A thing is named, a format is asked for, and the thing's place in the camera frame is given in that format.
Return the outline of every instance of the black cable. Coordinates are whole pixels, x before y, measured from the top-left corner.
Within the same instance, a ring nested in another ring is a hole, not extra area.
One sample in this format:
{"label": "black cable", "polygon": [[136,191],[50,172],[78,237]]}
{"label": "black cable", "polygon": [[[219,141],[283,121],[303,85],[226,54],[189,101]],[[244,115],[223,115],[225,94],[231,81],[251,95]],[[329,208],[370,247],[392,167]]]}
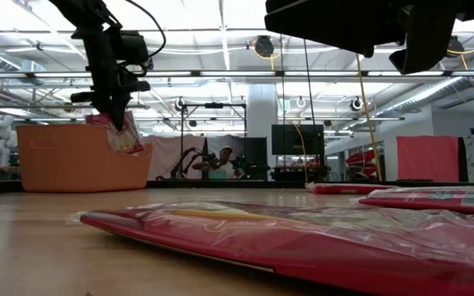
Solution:
{"label": "black cable", "polygon": [[150,54],[149,58],[157,55],[162,49],[164,49],[165,44],[167,42],[167,39],[165,38],[164,31],[162,30],[162,28],[160,28],[160,25],[159,25],[158,21],[156,21],[155,17],[148,10],[146,10],[146,8],[140,6],[138,3],[134,2],[133,0],[125,0],[125,1],[131,3],[133,6],[137,7],[138,9],[140,9],[141,11],[146,13],[155,22],[155,25],[158,28],[158,31],[160,31],[160,33],[162,34],[162,45],[154,53]]}
{"label": "black cable", "polygon": [[283,71],[283,76],[281,76],[281,85],[283,89],[283,165],[286,169],[286,102],[285,102],[285,55],[283,54],[283,34],[281,34],[281,71]]}
{"label": "black cable", "polygon": [[[309,53],[306,48],[306,39],[303,39],[304,44],[304,59],[306,61],[306,77],[309,82],[309,95],[310,95],[310,111],[312,112],[312,124],[314,125],[314,134],[318,134],[318,129],[316,128],[316,117],[314,116],[314,103],[312,101],[312,85],[310,84],[310,67],[309,67]],[[318,152],[321,151],[321,139],[323,135],[318,136]]]}

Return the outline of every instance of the chip bag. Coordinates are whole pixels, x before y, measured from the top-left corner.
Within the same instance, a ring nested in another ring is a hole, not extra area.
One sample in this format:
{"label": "chip bag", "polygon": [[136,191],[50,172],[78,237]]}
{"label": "chip bag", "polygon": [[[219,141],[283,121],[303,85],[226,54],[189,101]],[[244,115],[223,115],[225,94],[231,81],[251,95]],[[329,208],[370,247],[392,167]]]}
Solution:
{"label": "chip bag", "polygon": [[127,111],[124,115],[122,131],[116,129],[108,113],[87,115],[86,123],[105,127],[107,139],[114,152],[133,154],[144,150],[131,111]]}

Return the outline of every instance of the red bag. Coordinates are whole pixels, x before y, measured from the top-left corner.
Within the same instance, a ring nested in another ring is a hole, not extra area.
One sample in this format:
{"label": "red bag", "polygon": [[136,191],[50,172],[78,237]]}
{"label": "red bag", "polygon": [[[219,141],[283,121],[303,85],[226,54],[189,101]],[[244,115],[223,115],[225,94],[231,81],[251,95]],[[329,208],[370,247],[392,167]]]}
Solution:
{"label": "red bag", "polygon": [[474,216],[185,202],[85,213],[144,243],[370,294],[474,295]]}
{"label": "red bag", "polygon": [[144,150],[131,111],[127,111],[124,115],[122,131],[116,129],[108,113],[87,115],[86,123],[105,127],[109,144],[114,152],[133,154]]}
{"label": "red bag", "polygon": [[308,183],[306,188],[315,194],[369,194],[374,190],[394,188],[394,186],[378,184],[334,184]]}
{"label": "red bag", "polygon": [[403,209],[445,209],[474,214],[474,187],[416,187],[378,190],[359,203]]}

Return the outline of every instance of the black monitor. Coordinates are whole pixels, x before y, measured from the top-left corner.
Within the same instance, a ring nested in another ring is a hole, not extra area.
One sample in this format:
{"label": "black monitor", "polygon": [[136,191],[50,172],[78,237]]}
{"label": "black monitor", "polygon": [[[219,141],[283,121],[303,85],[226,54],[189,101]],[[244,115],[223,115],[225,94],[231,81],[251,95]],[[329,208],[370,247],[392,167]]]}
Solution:
{"label": "black monitor", "polygon": [[302,155],[302,137],[306,155],[324,155],[323,125],[305,124],[297,127],[301,135],[294,125],[272,125],[272,154]]}

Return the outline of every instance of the yellow cable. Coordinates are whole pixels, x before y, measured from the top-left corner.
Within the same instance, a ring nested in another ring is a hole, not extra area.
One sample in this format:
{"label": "yellow cable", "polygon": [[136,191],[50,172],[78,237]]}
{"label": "yellow cable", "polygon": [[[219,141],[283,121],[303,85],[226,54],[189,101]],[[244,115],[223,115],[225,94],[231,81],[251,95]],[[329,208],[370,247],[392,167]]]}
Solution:
{"label": "yellow cable", "polygon": [[306,149],[304,148],[304,140],[303,140],[303,134],[301,133],[300,129],[295,125],[295,123],[292,123],[294,124],[294,127],[295,127],[295,130],[297,130],[297,132],[300,134],[300,138],[301,138],[301,145],[303,146],[303,155],[304,155],[304,181],[306,183],[309,182],[309,175],[307,174],[306,172]]}
{"label": "yellow cable", "polygon": [[464,51],[464,52],[458,52],[458,51],[454,51],[454,50],[449,50],[448,49],[448,53],[455,53],[455,54],[468,54],[468,53],[474,53],[474,49],[472,50],[469,50],[469,51]]}
{"label": "yellow cable", "polygon": [[374,157],[376,159],[376,171],[378,173],[378,180],[382,182],[382,170],[379,166],[379,154],[378,147],[376,147],[376,141],[374,139],[374,131],[372,129],[372,123],[370,122],[370,113],[369,105],[367,105],[367,100],[365,99],[365,88],[363,87],[363,75],[361,74],[361,64],[360,64],[360,55],[357,53],[355,59],[358,62],[358,75],[360,76],[360,86],[361,86],[361,98],[363,99],[363,106],[365,108],[365,115],[367,115],[367,125],[369,126],[370,132],[370,141],[372,143],[372,149],[374,150]]}
{"label": "yellow cable", "polygon": [[462,58],[462,63],[464,64],[464,67],[465,67],[466,70],[467,70],[466,58],[465,58],[463,55],[461,55],[460,58]]}

